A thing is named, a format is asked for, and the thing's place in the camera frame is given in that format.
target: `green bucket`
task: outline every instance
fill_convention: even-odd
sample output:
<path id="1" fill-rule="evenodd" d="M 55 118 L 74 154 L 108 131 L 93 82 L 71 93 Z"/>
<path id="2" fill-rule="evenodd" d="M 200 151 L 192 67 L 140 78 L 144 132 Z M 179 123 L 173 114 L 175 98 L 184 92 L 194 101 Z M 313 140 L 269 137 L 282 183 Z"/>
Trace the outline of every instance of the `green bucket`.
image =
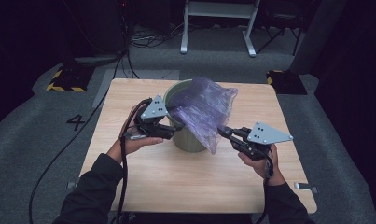
<path id="1" fill-rule="evenodd" d="M 188 88 L 191 84 L 191 79 L 179 81 L 171 86 L 164 94 L 164 103 L 168 105 L 170 99 L 178 92 Z M 179 122 L 173 119 L 170 115 L 167 115 L 171 126 L 175 126 Z M 180 149 L 186 152 L 200 152 L 206 150 L 205 146 L 197 140 L 196 136 L 187 128 L 184 127 L 181 131 L 175 132 L 173 136 L 174 144 Z"/>

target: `wire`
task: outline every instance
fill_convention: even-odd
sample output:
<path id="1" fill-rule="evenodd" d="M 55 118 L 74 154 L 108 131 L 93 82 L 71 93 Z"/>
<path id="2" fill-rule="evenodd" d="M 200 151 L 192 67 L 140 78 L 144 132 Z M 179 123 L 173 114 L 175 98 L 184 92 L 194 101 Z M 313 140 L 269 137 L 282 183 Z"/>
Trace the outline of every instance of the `wire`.
<path id="1" fill-rule="evenodd" d="M 273 163 L 272 163 L 272 150 L 270 149 L 270 153 L 271 153 L 271 156 L 269 157 L 269 155 L 263 153 L 262 151 L 258 150 L 259 153 L 261 153 L 263 156 L 266 157 L 266 160 L 267 160 L 267 164 L 269 164 L 269 167 L 268 167 L 268 170 L 266 170 L 266 178 L 264 179 L 264 183 L 263 183 L 263 189 L 264 189 L 264 208 L 263 208 L 263 212 L 261 214 L 261 216 L 258 218 L 258 220 L 255 222 L 255 224 L 259 224 L 263 221 L 263 219 L 267 216 L 267 208 L 266 208 L 266 197 L 267 197 L 267 191 L 268 191 L 268 183 L 269 183 L 269 179 L 271 178 L 272 174 L 273 174 Z"/>
<path id="2" fill-rule="evenodd" d="M 130 69 L 132 70 L 132 78 L 134 78 L 134 76 L 136 76 L 138 79 L 140 78 L 134 71 L 134 68 L 132 67 L 132 60 L 130 59 L 130 50 L 127 49 L 127 60 L 129 61 L 129 66 L 130 66 Z"/>
<path id="3" fill-rule="evenodd" d="M 181 24 L 175 26 L 175 28 L 170 32 L 170 35 L 148 35 L 147 31 L 137 31 L 132 36 L 131 45 L 137 48 L 155 48 L 156 46 L 163 44 L 165 41 L 173 39 L 175 36 L 182 35 L 183 32 L 179 34 L 174 34 L 174 32 L 177 31 L 183 24 L 184 23 L 182 22 Z"/>
<path id="4" fill-rule="evenodd" d="M 102 53 L 116 53 L 116 52 L 110 52 L 110 51 L 106 51 L 106 50 L 103 50 L 103 49 L 99 49 L 97 48 L 90 40 L 89 38 L 86 36 L 86 34 L 83 32 L 82 30 L 82 27 L 81 25 L 79 24 L 79 22 L 77 21 L 77 18 L 74 16 L 74 13 L 72 13 L 71 11 L 71 8 L 68 6 L 68 4 L 66 4 L 65 0 L 63 0 L 63 3 L 66 7 L 66 9 L 68 10 L 69 14 L 71 15 L 72 19 L 74 20 L 75 24 L 77 25 L 77 29 L 79 29 L 80 33 L 83 35 L 83 37 L 89 42 L 89 44 L 94 48 L 94 49 L 97 49 L 98 51 L 102 52 Z"/>
<path id="5" fill-rule="evenodd" d="M 113 63 L 123 57 L 123 55 L 126 53 L 126 50 L 123 50 L 120 54 L 118 54 L 115 58 L 110 58 L 110 59 L 104 59 L 104 60 L 98 60 L 94 62 L 84 62 L 77 60 L 77 62 L 82 66 L 82 67 L 98 67 L 98 66 L 104 66 L 110 63 Z"/>
<path id="6" fill-rule="evenodd" d="M 132 122 L 133 116 L 137 113 L 138 109 L 146 102 L 146 100 L 141 101 L 133 110 L 133 112 L 130 114 L 130 116 L 127 118 L 126 123 L 130 125 Z M 128 130 L 128 127 L 125 127 L 120 135 L 120 147 L 121 147 L 121 156 L 123 159 L 123 186 L 121 188 L 121 194 L 120 194 L 120 200 L 118 202 L 118 212 L 116 214 L 116 222 L 117 224 L 120 223 L 121 211 L 123 209 L 124 199 L 126 196 L 126 189 L 127 189 L 127 179 L 128 179 L 128 166 L 127 166 L 127 157 L 126 157 L 126 132 Z"/>
<path id="7" fill-rule="evenodd" d="M 171 72 L 169 74 L 162 76 L 161 79 L 164 79 L 165 77 L 168 77 L 173 71 L 174 70 L 171 70 Z"/>
<path id="8" fill-rule="evenodd" d="M 129 77 L 127 76 L 127 74 L 126 74 L 126 71 L 124 71 L 124 65 L 123 65 L 123 63 L 121 64 L 121 69 L 123 70 L 123 74 L 124 74 L 124 76 L 125 76 L 126 78 L 129 78 Z"/>
<path id="9" fill-rule="evenodd" d="M 114 71 L 114 75 L 113 75 L 113 78 L 115 78 L 116 76 L 116 71 L 118 70 L 118 64 L 120 63 L 120 60 L 118 60 L 118 63 L 116 64 L 115 66 L 115 71 Z M 74 140 L 79 136 L 79 134 L 83 131 L 83 129 L 88 125 L 88 123 L 90 122 L 90 120 L 92 119 L 92 117 L 94 116 L 95 112 L 98 110 L 98 108 L 100 107 L 100 105 L 102 104 L 103 100 L 105 99 L 106 95 L 108 94 L 108 91 L 109 89 L 106 91 L 106 93 L 104 94 L 103 98 L 101 99 L 101 101 L 98 103 L 98 105 L 94 108 L 94 110 L 91 112 L 89 118 L 86 120 L 86 122 L 83 124 L 82 128 L 77 131 L 77 133 L 72 137 L 72 139 L 56 154 L 56 156 L 53 158 L 53 160 L 51 160 L 51 162 L 49 163 L 49 165 L 46 167 L 46 169 L 44 170 L 44 172 L 41 174 L 41 176 L 38 178 L 38 180 L 36 181 L 35 183 L 35 186 L 33 188 L 33 191 L 31 192 L 31 197 L 30 197 L 30 202 L 29 202 L 29 205 L 28 205 L 28 217 L 29 217 L 29 221 L 30 221 L 30 224 L 34 224 L 33 222 L 33 201 L 34 201 L 34 196 L 35 196 L 35 193 L 36 193 L 36 190 L 40 184 L 40 182 L 42 181 L 43 177 L 45 176 L 45 174 L 48 172 L 49 168 L 51 167 L 51 165 L 59 158 L 59 156 L 74 142 Z"/>

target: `gray carpet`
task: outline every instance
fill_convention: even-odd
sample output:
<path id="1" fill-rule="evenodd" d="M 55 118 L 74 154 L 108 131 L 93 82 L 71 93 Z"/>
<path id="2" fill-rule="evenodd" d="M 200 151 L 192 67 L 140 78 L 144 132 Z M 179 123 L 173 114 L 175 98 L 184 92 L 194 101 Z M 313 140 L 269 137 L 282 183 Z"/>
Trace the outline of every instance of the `gray carpet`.
<path id="1" fill-rule="evenodd" d="M 132 63 L 137 75 L 144 78 L 202 76 L 213 81 L 266 83 L 268 70 L 287 69 L 293 61 L 294 37 L 290 32 L 250 58 L 241 31 L 196 30 L 189 36 L 186 55 L 179 53 L 181 36 L 151 49 L 131 48 Z M 265 31 L 252 34 L 256 48 L 267 39 Z M 122 63 L 130 77 L 126 61 Z M 59 67 L 55 65 L 33 86 L 35 96 L 0 123 L 0 224 L 28 223 L 28 202 L 36 180 L 77 133 L 66 121 L 76 115 L 89 118 L 115 65 L 96 68 L 87 92 L 45 91 Z M 118 69 L 118 76 L 123 77 L 121 67 Z M 311 75 L 301 79 L 308 95 L 278 95 L 278 99 L 308 180 L 319 190 L 314 194 L 318 210 L 312 214 L 313 220 L 376 223 L 368 186 L 313 95 L 318 80 Z M 66 183 L 78 178 L 100 112 L 101 108 L 43 178 L 34 200 L 35 223 L 51 223 L 58 215 L 70 191 Z"/>

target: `person's left hand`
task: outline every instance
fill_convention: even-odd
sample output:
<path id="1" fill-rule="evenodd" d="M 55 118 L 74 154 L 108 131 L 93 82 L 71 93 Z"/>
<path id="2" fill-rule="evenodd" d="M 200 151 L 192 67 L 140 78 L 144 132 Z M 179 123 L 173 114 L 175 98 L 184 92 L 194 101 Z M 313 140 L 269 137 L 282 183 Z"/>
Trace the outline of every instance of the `person's left hand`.
<path id="1" fill-rule="evenodd" d="M 130 115 L 132 115 L 133 110 L 136 108 L 134 106 L 132 110 L 130 111 Z M 115 161 L 121 163 L 122 162 L 122 156 L 121 156 L 121 145 L 120 145 L 120 137 L 124 131 L 125 128 L 128 129 L 128 132 L 132 131 L 134 128 L 134 119 L 136 114 L 132 116 L 132 121 L 127 126 L 127 120 L 124 122 L 123 127 L 121 128 L 120 134 L 118 139 L 115 141 L 113 146 L 109 149 L 109 151 L 106 153 L 108 156 L 112 157 Z M 131 140 L 129 138 L 126 138 L 126 155 L 133 153 L 144 146 L 151 146 L 156 145 L 158 143 L 162 143 L 163 139 L 158 137 L 145 137 L 137 140 Z"/>

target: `translucent plastic bag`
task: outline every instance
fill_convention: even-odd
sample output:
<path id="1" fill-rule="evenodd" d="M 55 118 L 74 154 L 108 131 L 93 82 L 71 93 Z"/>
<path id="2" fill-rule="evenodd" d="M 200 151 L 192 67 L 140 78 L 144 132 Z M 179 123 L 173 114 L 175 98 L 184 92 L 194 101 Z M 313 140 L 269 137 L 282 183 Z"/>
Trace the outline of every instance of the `translucent plastic bag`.
<path id="1" fill-rule="evenodd" d="M 216 153 L 221 136 L 219 125 L 226 125 L 238 90 L 223 88 L 205 77 L 193 78 L 191 85 L 174 95 L 168 105 L 176 106 L 170 115 L 183 123 L 196 138 Z"/>

